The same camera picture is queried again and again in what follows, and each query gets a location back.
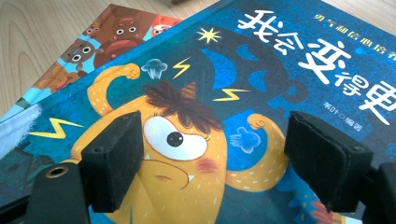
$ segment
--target monster's arm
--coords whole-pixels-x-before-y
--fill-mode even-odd
[[[93,109],[101,116],[113,111],[107,101],[107,88],[117,77],[126,76],[129,79],[137,79],[140,76],[140,68],[134,63],[121,66],[113,66],[103,71],[93,84],[88,88],[88,98]]]
[[[258,192],[272,188],[285,174],[288,160],[283,153],[285,137],[277,125],[260,114],[247,118],[250,127],[263,128],[268,135],[264,156],[251,168],[243,171],[227,171],[226,183],[233,188]]]

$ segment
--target eye pupil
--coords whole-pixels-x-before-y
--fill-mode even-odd
[[[178,147],[183,143],[183,135],[181,135],[179,132],[169,133],[168,137],[166,138],[166,142],[171,147]]]

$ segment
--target brown hair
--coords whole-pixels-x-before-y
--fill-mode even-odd
[[[221,130],[221,122],[212,116],[212,111],[206,105],[175,90],[169,82],[160,81],[157,86],[143,86],[143,91],[148,96],[148,104],[165,108],[161,116],[177,113],[183,127],[195,126],[202,133],[210,133],[211,129]]]

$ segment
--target blue book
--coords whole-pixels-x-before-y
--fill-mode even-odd
[[[394,35],[321,1],[220,1],[0,123],[0,205],[140,110],[141,168],[95,222],[351,223],[289,166],[288,117],[329,122],[374,167],[395,161],[395,51]]]

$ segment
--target yellow monster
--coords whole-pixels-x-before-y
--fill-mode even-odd
[[[227,142],[219,122],[196,102],[195,84],[176,91],[167,82],[146,87],[146,95],[113,109],[106,89],[119,76],[136,79],[137,65],[129,63],[102,72],[88,88],[92,107],[103,116],[74,144],[72,160],[112,120],[141,111],[144,155],[141,167],[121,207],[107,214],[116,223],[215,223],[224,187],[257,192],[270,189],[285,174],[285,138],[267,117],[254,114],[247,122],[268,134],[265,155],[244,171],[227,171]]]

